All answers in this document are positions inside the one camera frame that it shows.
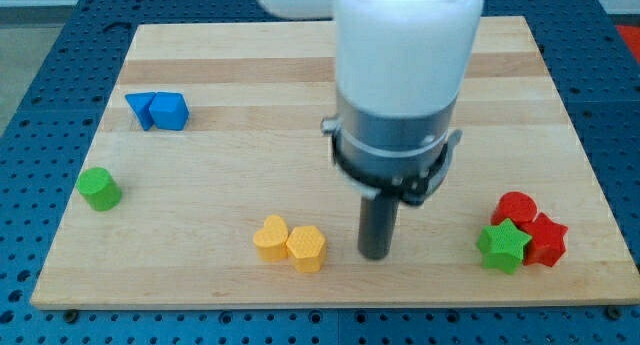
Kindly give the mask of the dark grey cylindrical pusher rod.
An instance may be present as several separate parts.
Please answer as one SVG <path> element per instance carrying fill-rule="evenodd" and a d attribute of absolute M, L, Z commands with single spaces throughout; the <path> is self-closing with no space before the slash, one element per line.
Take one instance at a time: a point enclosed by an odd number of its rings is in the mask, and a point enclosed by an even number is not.
<path fill-rule="evenodd" d="M 361 198 L 357 247 L 365 258 L 381 260 L 389 254 L 398 204 L 397 197 L 383 193 Z"/>

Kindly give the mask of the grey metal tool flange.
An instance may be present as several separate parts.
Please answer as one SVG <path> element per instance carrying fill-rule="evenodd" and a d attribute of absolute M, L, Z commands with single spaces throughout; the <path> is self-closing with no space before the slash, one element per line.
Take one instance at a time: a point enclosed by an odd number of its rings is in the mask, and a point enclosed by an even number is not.
<path fill-rule="evenodd" d="M 321 123 L 332 160 L 367 199 L 378 195 L 420 206 L 443 183 L 462 132 L 448 130 L 454 102 L 423 115 L 362 110 L 336 92 L 336 114 Z"/>

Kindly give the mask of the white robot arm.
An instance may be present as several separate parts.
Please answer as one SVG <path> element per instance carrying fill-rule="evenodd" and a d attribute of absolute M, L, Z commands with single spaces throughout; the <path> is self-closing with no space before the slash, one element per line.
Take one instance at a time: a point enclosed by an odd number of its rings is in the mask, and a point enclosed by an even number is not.
<path fill-rule="evenodd" d="M 289 20 L 336 27 L 336 112 L 322 121 L 335 166 L 361 193 L 358 250 L 391 247 L 400 204 L 442 184 L 461 139 L 450 129 L 484 0 L 256 0 Z"/>

